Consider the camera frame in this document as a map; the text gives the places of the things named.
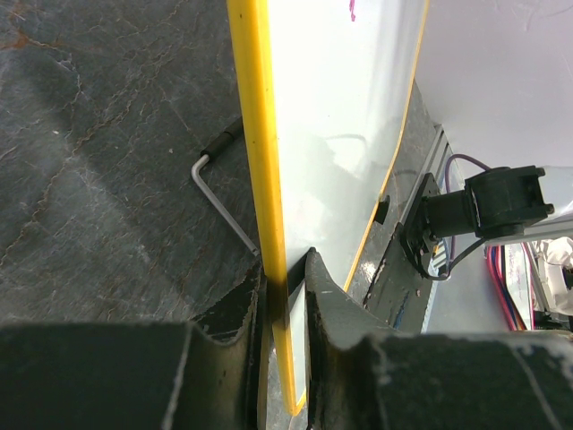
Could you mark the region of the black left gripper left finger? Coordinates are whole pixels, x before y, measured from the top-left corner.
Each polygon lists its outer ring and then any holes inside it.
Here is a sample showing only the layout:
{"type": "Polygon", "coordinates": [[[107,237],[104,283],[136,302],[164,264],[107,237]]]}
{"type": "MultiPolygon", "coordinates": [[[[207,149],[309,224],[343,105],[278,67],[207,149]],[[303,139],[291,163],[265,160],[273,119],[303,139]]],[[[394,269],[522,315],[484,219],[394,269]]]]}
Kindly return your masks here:
{"type": "Polygon", "coordinates": [[[188,322],[1,330],[4,429],[262,429],[269,324],[255,264],[188,322]]]}

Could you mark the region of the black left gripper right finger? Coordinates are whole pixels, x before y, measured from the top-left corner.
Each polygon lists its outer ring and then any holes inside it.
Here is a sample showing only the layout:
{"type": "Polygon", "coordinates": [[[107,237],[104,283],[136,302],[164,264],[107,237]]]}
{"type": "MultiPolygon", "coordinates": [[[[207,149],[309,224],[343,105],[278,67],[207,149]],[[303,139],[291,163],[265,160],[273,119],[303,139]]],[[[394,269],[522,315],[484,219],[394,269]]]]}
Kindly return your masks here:
{"type": "Polygon", "coordinates": [[[569,429],[572,338],[405,334],[305,258],[311,429],[569,429]]]}

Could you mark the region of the orange framed whiteboard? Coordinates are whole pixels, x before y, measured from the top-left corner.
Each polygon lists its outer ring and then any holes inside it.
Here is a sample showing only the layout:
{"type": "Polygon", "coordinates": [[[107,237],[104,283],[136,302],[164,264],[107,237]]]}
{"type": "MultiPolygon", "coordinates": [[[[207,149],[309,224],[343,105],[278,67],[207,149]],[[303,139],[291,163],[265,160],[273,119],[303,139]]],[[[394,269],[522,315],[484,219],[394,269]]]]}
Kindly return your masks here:
{"type": "Polygon", "coordinates": [[[304,257],[355,274],[406,125],[425,1],[227,5],[285,410],[304,407],[304,257]]]}

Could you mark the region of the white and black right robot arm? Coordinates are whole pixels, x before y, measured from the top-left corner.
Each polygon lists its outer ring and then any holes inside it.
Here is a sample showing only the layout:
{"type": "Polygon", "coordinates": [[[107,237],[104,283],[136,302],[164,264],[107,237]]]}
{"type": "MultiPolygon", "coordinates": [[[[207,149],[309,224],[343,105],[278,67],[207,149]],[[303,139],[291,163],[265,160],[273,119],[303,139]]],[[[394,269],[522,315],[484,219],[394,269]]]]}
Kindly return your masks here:
{"type": "Polygon", "coordinates": [[[571,168],[490,168],[465,180],[462,189],[442,193],[431,173],[423,176],[400,243],[416,271],[429,280],[449,278],[453,268],[484,244],[521,237],[534,225],[572,219],[571,168]],[[428,272],[434,247],[442,240],[473,234],[475,241],[447,259],[441,276],[428,272]]]}

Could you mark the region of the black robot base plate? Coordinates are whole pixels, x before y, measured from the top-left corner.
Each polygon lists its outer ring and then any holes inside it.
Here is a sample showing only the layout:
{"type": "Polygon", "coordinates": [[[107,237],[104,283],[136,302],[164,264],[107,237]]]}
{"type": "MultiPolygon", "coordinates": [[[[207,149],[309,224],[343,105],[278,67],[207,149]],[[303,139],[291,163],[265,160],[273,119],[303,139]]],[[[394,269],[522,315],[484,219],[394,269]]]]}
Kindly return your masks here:
{"type": "Polygon", "coordinates": [[[408,260],[398,223],[382,257],[363,307],[391,329],[421,333],[433,282],[423,278],[408,260]]]}

